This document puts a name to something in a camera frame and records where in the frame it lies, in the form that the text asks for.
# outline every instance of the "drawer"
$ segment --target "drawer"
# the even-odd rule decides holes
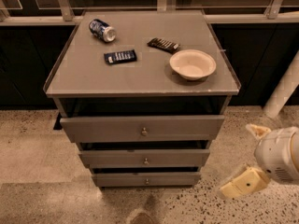
[[[199,179],[199,172],[93,175],[93,182],[97,187],[192,186]]]
[[[74,143],[215,139],[224,116],[78,117],[61,119]]]
[[[201,167],[206,163],[209,150],[150,149],[82,151],[79,156],[88,168]]]

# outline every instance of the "gray cabinet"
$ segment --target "gray cabinet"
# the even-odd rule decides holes
[[[117,30],[104,43],[89,31],[98,18]],[[153,37],[200,49],[217,63],[205,82],[187,81]],[[108,65],[104,53],[134,49],[137,61]],[[45,92],[98,187],[185,186],[200,179],[209,145],[239,83],[200,11],[87,12]]]

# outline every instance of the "top drawer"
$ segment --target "top drawer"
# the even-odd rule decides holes
[[[215,139],[224,116],[91,117],[61,119],[71,142]]]

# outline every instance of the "speckled floor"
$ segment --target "speckled floor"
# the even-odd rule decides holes
[[[245,125],[299,127],[298,106],[284,107],[275,119],[258,106],[228,107],[202,180],[186,189],[100,190],[64,131],[52,129],[56,116],[57,111],[0,111],[0,223],[126,224],[139,210],[156,224],[299,223],[299,186],[273,182],[237,200],[217,195],[235,167],[255,163],[257,142]],[[141,219],[139,224],[147,224]]]

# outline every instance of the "bottom drawer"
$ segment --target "bottom drawer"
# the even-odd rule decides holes
[[[97,173],[93,182],[97,187],[192,186],[200,179],[196,172]]]

